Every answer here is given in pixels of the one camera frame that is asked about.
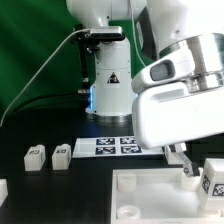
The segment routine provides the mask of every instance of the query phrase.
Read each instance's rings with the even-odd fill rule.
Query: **cable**
[[[15,109],[13,109],[12,113],[16,113],[21,108],[27,106],[30,103],[36,102],[38,100],[53,98],[53,97],[69,96],[69,95],[88,96],[89,94],[80,94],[78,91],[71,91],[71,92],[64,92],[64,93],[51,93],[51,94],[41,95],[41,96],[34,97],[32,99],[26,100],[23,103],[19,104]]]
[[[5,116],[7,115],[8,111],[11,109],[11,107],[13,106],[13,104],[21,97],[21,95],[27,90],[27,88],[31,85],[31,83],[36,79],[36,77],[40,74],[40,72],[43,70],[43,68],[49,63],[49,61],[57,54],[57,52],[61,49],[61,47],[67,42],[67,40],[69,40],[73,35],[77,34],[77,33],[81,33],[81,32],[85,32],[85,31],[89,31],[90,29],[83,29],[83,30],[78,30],[75,31],[73,33],[71,33],[68,37],[66,37],[64,39],[64,41],[62,41],[62,43],[56,48],[56,50],[53,52],[53,54],[51,54],[51,56],[44,62],[44,64],[40,67],[40,69],[34,74],[34,76],[31,78],[31,80],[25,85],[25,87],[21,90],[21,92],[12,100],[12,102],[8,105],[8,107],[6,108],[5,112],[2,115],[1,118],[1,123],[0,123],[0,127],[2,127]]]
[[[47,103],[47,104],[42,104],[42,105],[38,105],[38,106],[35,106],[35,107],[30,107],[29,109],[37,109],[37,108],[41,108],[41,107],[55,106],[57,104],[70,103],[70,102],[74,102],[74,101],[88,102],[88,100],[86,100],[86,99],[63,100],[63,101],[59,101],[59,102],[55,102],[55,103]],[[23,109],[23,110],[17,111],[16,113],[22,112],[24,110],[26,110],[26,108]]]
[[[136,54],[137,54],[138,59],[141,62],[141,64],[144,67],[146,67],[146,65],[143,62],[143,60],[141,59],[141,56],[140,56],[139,51],[138,51],[137,41],[136,41],[136,33],[135,33],[135,22],[134,22],[134,13],[133,13],[133,7],[132,7],[132,0],[129,0],[129,2],[130,2],[130,8],[131,8],[132,32],[133,32],[133,38],[134,38],[135,51],[136,51]]]

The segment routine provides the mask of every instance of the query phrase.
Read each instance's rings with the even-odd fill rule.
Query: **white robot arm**
[[[133,14],[137,17],[146,6],[146,0],[131,0]],[[102,37],[95,53],[96,79],[90,88],[91,104],[87,117],[103,122],[123,122],[131,117],[136,94],[131,89],[130,43],[108,41],[121,36],[119,27],[110,27],[109,21],[130,19],[130,0],[67,0],[67,6],[75,18],[86,28],[90,36]]]
[[[140,94],[133,103],[132,118],[141,147],[224,132],[222,5],[220,0],[147,1],[150,29],[161,59],[140,71],[132,82]]]
[[[131,18],[130,1],[136,18],[146,6],[146,0],[67,0],[67,6],[86,28],[107,27],[109,21]]]

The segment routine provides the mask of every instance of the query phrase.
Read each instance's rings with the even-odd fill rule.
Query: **white paper with markers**
[[[163,154],[162,148],[143,149],[134,136],[77,138],[73,158]]]

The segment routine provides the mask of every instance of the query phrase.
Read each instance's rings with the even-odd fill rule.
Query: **cube with black marking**
[[[68,169],[71,161],[71,146],[63,144],[57,146],[54,154],[52,155],[53,170],[66,170]]]
[[[203,210],[224,208],[224,159],[206,159],[199,199]]]
[[[26,171],[39,171],[46,159],[45,147],[37,145],[31,147],[24,157]]]

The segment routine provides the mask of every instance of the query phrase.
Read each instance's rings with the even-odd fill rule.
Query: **white platform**
[[[134,136],[77,138],[73,158],[164,154],[162,148],[143,149]]]
[[[197,213],[197,192],[181,187],[183,169],[114,170],[111,224],[221,224],[223,217],[205,218]],[[118,174],[136,174],[136,189],[130,193],[118,190]],[[140,210],[138,219],[118,219],[123,206]]]

